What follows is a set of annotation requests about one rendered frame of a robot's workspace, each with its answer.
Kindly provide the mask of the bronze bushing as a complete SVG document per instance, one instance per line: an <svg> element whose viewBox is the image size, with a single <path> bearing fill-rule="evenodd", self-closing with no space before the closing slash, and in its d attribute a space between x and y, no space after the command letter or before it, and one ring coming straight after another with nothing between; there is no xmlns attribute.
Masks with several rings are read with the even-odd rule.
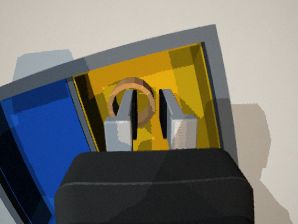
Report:
<svg viewBox="0 0 298 224"><path fill-rule="evenodd" d="M151 118L153 117L154 111L155 111L155 100L153 91L148 83L146 83L143 79L136 78L136 77L130 77L125 78L122 81L120 81L115 88L113 89L112 93L110 94L109 101L108 101L108 112L110 116L117 116L119 105L117 103L116 95L126 89L126 88L136 88L144 92L148 99L148 105L146 108L138 113L138 127L140 128L144 125L146 125Z"/></svg>

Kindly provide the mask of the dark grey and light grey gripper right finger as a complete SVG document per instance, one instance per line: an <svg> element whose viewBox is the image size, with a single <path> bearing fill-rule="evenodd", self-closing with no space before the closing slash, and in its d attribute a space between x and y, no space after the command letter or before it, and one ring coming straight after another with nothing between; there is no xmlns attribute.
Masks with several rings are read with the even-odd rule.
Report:
<svg viewBox="0 0 298 224"><path fill-rule="evenodd" d="M171 89L159 89L159 120L169 150L196 149L198 120L183 113Z"/></svg>

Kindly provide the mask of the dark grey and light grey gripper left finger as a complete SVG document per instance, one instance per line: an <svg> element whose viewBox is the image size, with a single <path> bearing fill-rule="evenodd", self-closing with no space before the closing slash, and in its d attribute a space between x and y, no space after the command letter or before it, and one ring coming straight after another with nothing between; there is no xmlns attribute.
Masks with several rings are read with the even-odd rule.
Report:
<svg viewBox="0 0 298 224"><path fill-rule="evenodd" d="M106 150L133 151L137 125L137 90L125 90L117 116L107 116L104 122Z"/></svg>

